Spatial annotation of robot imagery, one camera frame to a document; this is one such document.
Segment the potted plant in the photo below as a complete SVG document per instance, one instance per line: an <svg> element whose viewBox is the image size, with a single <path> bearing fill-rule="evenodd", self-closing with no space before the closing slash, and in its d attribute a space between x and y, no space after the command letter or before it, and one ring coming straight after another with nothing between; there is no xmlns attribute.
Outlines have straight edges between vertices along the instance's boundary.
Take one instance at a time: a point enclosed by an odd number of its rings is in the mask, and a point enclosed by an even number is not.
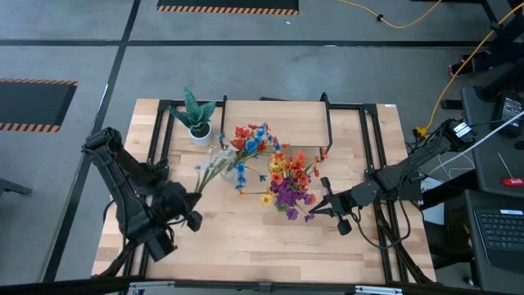
<svg viewBox="0 0 524 295"><path fill-rule="evenodd" d="M198 105L197 100L189 89L184 88L186 94L186 111L177 111L170 107L171 115L179 119L182 124L189 128L189 136L197 146L207 147L213 143L213 129L210 118L215 111L215 102Z"/></svg>

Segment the yellow cable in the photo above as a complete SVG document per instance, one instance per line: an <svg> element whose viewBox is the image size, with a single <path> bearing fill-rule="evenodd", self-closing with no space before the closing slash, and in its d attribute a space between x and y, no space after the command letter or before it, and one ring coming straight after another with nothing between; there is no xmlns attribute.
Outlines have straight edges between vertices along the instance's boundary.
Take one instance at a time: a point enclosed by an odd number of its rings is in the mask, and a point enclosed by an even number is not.
<svg viewBox="0 0 524 295"><path fill-rule="evenodd" d="M511 10L505 17L502 18L502 20L499 21L499 25L502 25L515 11L517 11L518 9L520 9L521 7L524 7L524 2L522 4L520 4L519 6L513 8L513 10ZM436 109L438 108L439 106L439 103L440 101L442 100L442 98L444 97L444 94L445 92L448 90L448 88L450 87L450 85L453 83L453 81L455 81L455 78L457 78L457 75L460 73L460 71L470 62L470 60L475 56L475 54L477 54L478 50L482 47L482 45L484 45L484 43L491 37L491 35L493 35L494 31L491 30L489 34L486 35L486 37L482 40L482 42L480 44L478 44L477 48L475 48L475 50L473 51L473 53L468 57L468 59L459 67L459 69L455 72L455 74L453 75L453 77L451 78L451 80L449 81L449 83L445 86L444 90L442 90L442 93L440 94L439 96L439 99L436 101L436 104L435 106L433 107L433 112L431 113L431 118L429 120L429 123L427 124L426 127L424 128L420 128L420 127L417 127L416 130L418 132L418 135L422 138L426 138L427 136L427 130L431 127L431 125L433 125L433 119L435 119L435 113L436 113Z"/></svg>
<svg viewBox="0 0 524 295"><path fill-rule="evenodd" d="M375 17L378 17L379 14L376 13L375 11L372 11L371 9L365 7L365 6L362 6L360 4L357 4L357 3L353 3L353 2L348 2L348 1L345 1L345 0L338 0L339 2L343 2L345 4L349 4L349 5L352 5L354 7L358 7L358 8L362 8L364 9L365 11L371 13L372 15L374 15ZM435 3L435 5L433 5L433 7L431 7L428 11L426 11L426 13L424 13L422 16L420 16L417 20L415 20L414 22L412 23L409 23L407 25L392 25L389 21L387 21L385 18L381 18L381 21L384 22L384 24L386 25L389 25L391 28L393 29L405 29L405 28L408 28L412 25L415 25L417 24L420 20L423 20L424 17L426 17L433 9L435 9L435 7L437 7L440 3L442 2L442 0L439 0L437 3Z"/></svg>

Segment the flower bouquet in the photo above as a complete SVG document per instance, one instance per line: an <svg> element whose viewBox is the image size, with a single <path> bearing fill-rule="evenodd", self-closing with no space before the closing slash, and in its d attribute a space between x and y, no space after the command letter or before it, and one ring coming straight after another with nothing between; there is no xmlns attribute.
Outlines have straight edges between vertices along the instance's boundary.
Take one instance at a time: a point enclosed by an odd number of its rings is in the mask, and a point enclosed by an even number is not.
<svg viewBox="0 0 524 295"><path fill-rule="evenodd" d="M283 152L276 152L272 155L269 163L271 173L271 186L267 193L262 194L260 199L265 205L274 204L278 211L286 212L288 220L296 220L300 209L304 213L304 220L312 220L313 214L308 214L299 205L311 205L317 202L313 193L308 193L307 186L311 183L311 175L320 176L317 163L321 160L315 157L314 161L306 164L307 157L303 152L298 152L295 157L286 159Z"/></svg>
<svg viewBox="0 0 524 295"><path fill-rule="evenodd" d="M275 152L282 151L287 148L288 144L281 144L278 142L276 136L269 132L271 129L267 124L252 125L247 127L237 127L235 130L235 139L229 140L225 138L224 134L219 136L220 142L227 140L229 144L224 145L235 151L235 157L229 162L228 167L222 172L225 179L234 178L236 180L236 190L241 190L246 185L246 170L253 170L246 166L246 162L252 158L258 158L260 155L270 155ZM256 170L253 170L259 175L260 182L266 180L267 175L262 175Z"/></svg>

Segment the black cable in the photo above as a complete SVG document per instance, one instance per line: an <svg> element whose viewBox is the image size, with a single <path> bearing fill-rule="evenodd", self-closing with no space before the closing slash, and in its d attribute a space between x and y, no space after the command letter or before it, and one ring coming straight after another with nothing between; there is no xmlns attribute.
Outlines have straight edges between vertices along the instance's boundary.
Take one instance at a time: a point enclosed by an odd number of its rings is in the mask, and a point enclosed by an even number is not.
<svg viewBox="0 0 524 295"><path fill-rule="evenodd" d="M424 140L424 144L421 146L421 147L418 147L417 149L419 148L424 148L426 146L426 144L435 136L435 134L439 134L439 138L436 140L436 143L435 145L432 147L431 150L428 150L426 152L424 152L421 156L419 156L417 158L418 159L421 159L423 157L425 157L427 154L429 153L432 153L435 151L435 149L438 147L438 145L440 144L440 141L442 140L442 134L444 133L443 132L443 129L444 129L444 126L441 125L439 128L437 128L433 133L429 134L429 136L426 138L426 140ZM396 246L397 244L401 243L402 241L404 241L405 239L409 238L409 235L411 235L411 222L409 222L409 217L408 217L408 213L406 212L405 208L404 208L404 204L402 203L402 187L404 186L404 181L406 180L406 177L405 177L405 174L406 174L406 171L408 170L408 168L412 165L412 160L409 161L408 165L406 165L406 167L402 170L402 174L400 176L400 184L399 184L399 188L398 188L398 201L400 203L400 209L402 210L402 213L404 215L404 218L406 219L406 224L408 226L408 232L406 233L406 235L404 237L401 237L399 239L397 239L396 241L394 242L391 242L391 244L385 246L385 247L382 247L380 245L377 245L376 243L374 243L371 239L369 239L365 234L364 234L364 231L362 230L362 226L360 225L360 221L362 219L362 216L360 215L360 207L358 209L358 213L359 213L359 217L357 218L356 214L351 212L351 217L353 218L353 220L355 221L355 223L357 224L357 227L359 228L359 232L360 234L362 235L362 237L372 246L374 246L375 248L378 248L378 249L381 249L381 250L388 250L388 249L391 249L393 248L394 246Z"/></svg>
<svg viewBox="0 0 524 295"><path fill-rule="evenodd" d="M106 208L104 209L104 213L102 215L103 216L102 222L106 222L107 211L109 210L109 207L111 206L111 204L114 202L115 202L115 199L112 199L109 201L109 203L107 203Z"/></svg>

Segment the black mat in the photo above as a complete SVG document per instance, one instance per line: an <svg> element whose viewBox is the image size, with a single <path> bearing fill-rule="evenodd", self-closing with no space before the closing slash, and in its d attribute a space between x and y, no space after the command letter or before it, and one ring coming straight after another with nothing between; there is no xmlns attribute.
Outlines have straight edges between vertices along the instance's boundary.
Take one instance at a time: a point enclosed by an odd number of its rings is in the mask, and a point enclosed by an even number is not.
<svg viewBox="0 0 524 295"><path fill-rule="evenodd" d="M157 11L298 15L298 0L159 0Z"/></svg>
<svg viewBox="0 0 524 295"><path fill-rule="evenodd" d="M78 82L0 79L0 130L57 132Z"/></svg>

